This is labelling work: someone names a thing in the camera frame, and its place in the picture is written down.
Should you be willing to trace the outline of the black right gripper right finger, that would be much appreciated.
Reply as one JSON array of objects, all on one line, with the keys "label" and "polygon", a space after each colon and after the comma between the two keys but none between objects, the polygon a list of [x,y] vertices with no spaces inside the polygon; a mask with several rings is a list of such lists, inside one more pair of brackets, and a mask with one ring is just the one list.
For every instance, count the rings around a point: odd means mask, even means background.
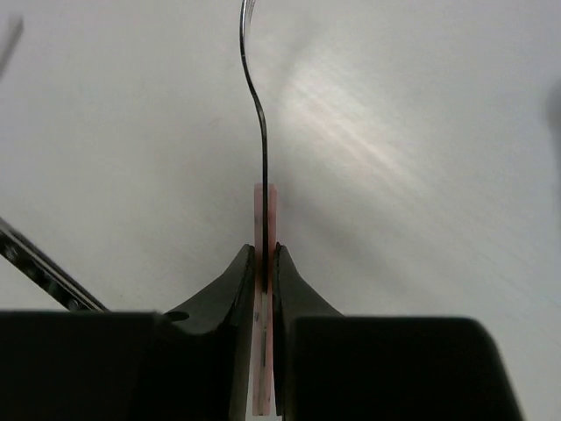
[{"label": "black right gripper right finger", "polygon": [[273,253],[273,379],[276,413],[289,420],[291,324],[303,317],[342,317],[299,274],[286,246],[277,244]]}]

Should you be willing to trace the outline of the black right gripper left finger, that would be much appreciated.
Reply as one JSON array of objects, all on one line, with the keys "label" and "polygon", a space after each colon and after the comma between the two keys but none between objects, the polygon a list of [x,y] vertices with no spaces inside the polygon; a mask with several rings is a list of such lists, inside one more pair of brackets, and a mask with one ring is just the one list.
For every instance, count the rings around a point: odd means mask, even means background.
[{"label": "black right gripper left finger", "polygon": [[177,367],[194,420],[244,420],[248,395],[255,248],[244,245],[216,280],[166,316],[186,336]]}]

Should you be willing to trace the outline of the fork with pink handle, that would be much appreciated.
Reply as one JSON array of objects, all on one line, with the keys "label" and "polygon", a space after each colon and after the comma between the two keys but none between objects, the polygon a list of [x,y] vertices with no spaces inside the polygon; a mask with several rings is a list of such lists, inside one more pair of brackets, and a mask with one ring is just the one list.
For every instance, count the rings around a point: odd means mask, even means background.
[{"label": "fork with pink handle", "polygon": [[273,292],[270,271],[270,206],[268,183],[268,139],[266,117],[252,80],[249,65],[249,33],[255,3],[241,2],[239,16],[239,51],[247,87],[251,94],[259,122],[261,143],[261,183],[254,188],[254,240],[258,268],[255,278],[254,299],[254,368],[252,413],[268,416],[273,395]]}]

